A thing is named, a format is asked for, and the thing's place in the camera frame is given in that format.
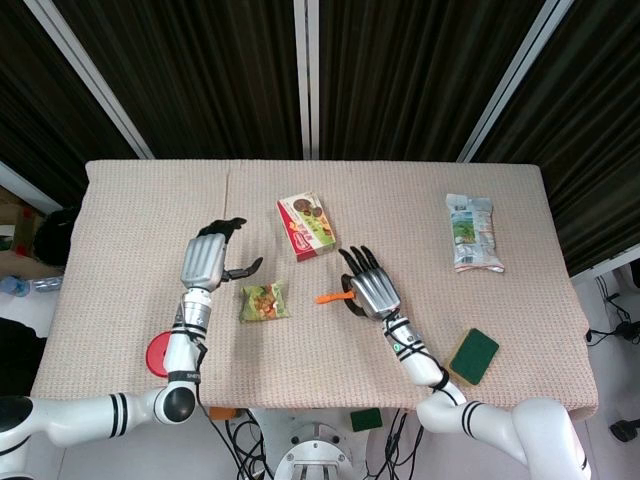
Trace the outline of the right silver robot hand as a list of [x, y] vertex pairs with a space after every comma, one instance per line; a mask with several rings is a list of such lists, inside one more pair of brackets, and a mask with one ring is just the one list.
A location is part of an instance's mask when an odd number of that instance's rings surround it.
[[341, 276], [343, 291], [354, 294], [353, 299], [345, 300], [347, 308], [356, 316], [376, 321], [396, 314], [401, 303], [399, 294], [372, 251], [362, 245], [338, 252], [351, 270], [351, 275]]

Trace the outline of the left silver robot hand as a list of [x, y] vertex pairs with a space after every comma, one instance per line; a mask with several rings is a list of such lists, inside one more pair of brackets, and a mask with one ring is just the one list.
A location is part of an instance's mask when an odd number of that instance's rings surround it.
[[226, 250], [231, 236], [246, 223], [244, 218], [215, 220], [202, 228], [187, 245], [181, 282], [186, 289], [216, 290], [221, 283], [247, 278], [260, 268], [263, 258], [258, 257], [249, 267], [227, 270]]

